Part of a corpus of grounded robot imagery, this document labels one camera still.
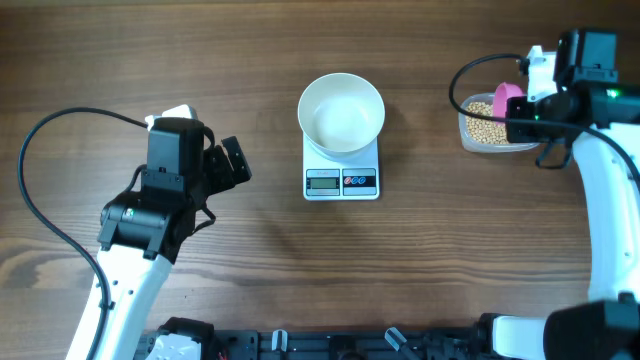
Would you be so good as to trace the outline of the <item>pink plastic scoop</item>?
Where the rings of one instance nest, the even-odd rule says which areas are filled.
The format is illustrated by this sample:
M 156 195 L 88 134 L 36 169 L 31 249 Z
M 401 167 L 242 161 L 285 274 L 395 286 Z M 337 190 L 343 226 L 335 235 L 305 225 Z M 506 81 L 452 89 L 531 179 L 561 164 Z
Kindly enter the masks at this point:
M 497 118 L 505 118 L 508 108 L 508 100 L 522 96 L 524 96 L 524 92 L 518 85 L 506 82 L 500 83 L 494 92 L 493 116 Z

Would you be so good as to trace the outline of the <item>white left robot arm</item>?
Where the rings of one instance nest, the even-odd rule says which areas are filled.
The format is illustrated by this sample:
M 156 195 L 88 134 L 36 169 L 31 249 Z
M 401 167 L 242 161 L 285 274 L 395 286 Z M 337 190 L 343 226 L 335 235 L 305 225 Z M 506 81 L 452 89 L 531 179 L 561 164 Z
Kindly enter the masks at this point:
M 105 205 L 95 280 L 67 353 L 70 359 L 130 359 L 152 305 L 182 243 L 216 217 L 209 196 L 250 180 L 236 137 L 216 141 L 202 122 L 161 117 L 149 129 L 147 160 L 137 191 L 125 190 Z

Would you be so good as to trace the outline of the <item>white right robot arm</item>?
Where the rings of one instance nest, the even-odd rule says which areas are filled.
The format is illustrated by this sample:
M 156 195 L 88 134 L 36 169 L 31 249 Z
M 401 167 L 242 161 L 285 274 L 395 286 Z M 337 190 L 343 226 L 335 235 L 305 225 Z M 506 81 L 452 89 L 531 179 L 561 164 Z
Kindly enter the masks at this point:
M 514 359 L 636 359 L 639 89 L 579 82 L 536 113 L 570 128 L 564 138 L 582 178 L 591 238 L 588 301 L 545 318 L 492 315 L 487 350 Z

